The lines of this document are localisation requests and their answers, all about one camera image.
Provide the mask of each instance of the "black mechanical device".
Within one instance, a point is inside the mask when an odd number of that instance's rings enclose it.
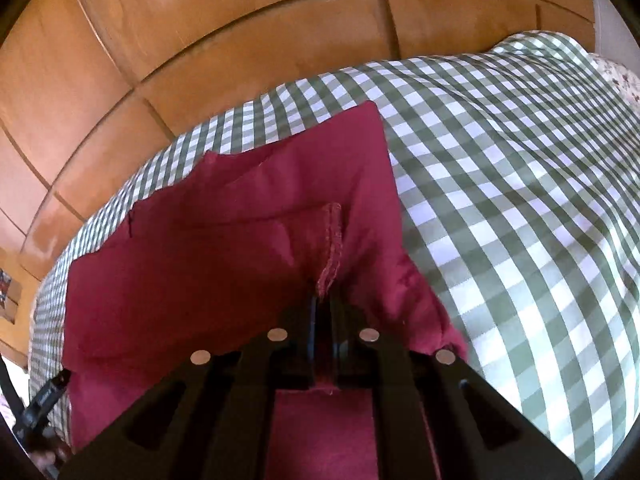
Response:
[[[181,365],[65,464],[60,480],[262,478],[274,394],[314,385],[318,326],[332,335],[335,384],[372,391],[380,479],[581,478],[451,350],[409,352],[331,298],[285,311],[239,351]]]

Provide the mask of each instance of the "gingham fabric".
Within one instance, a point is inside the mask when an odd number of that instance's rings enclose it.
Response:
[[[470,364],[591,479],[639,407],[640,119],[561,34],[284,84],[178,137],[43,282],[31,394],[60,369],[71,261],[100,248],[136,200],[207,150],[250,150],[365,100],[385,122],[405,247],[468,337]],[[68,437],[67,401],[52,420]]]

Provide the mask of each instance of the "checkered bedsheet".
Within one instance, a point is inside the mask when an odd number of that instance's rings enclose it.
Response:
[[[404,244],[470,364],[591,479],[639,409],[640,118],[561,34],[373,62],[278,86],[178,137],[81,228],[43,282],[31,393],[60,369],[66,279],[136,200],[199,156],[296,134],[365,100],[385,122]],[[52,421],[68,437],[68,400]]]

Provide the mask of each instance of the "silver screw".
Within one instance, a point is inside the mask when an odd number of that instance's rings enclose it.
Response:
[[[365,343],[375,343],[380,337],[380,332],[375,328],[363,328],[360,330],[360,339]]]
[[[267,337],[269,338],[269,341],[277,343],[279,341],[284,341],[289,337],[289,334],[283,328],[272,328],[267,332]]]
[[[456,355],[451,350],[438,350],[436,352],[436,361],[443,365],[452,365],[456,360]]]
[[[206,350],[198,350],[191,354],[191,362],[195,365],[205,365],[211,360],[211,354]]]

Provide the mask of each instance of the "red cloth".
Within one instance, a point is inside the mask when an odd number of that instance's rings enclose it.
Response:
[[[329,286],[409,348],[451,346],[464,356],[462,337],[402,248],[371,102],[247,153],[207,153],[71,265],[63,364],[74,372],[74,445],[193,351],[237,349]],[[376,478],[371,417],[363,392],[279,394],[268,477]]]

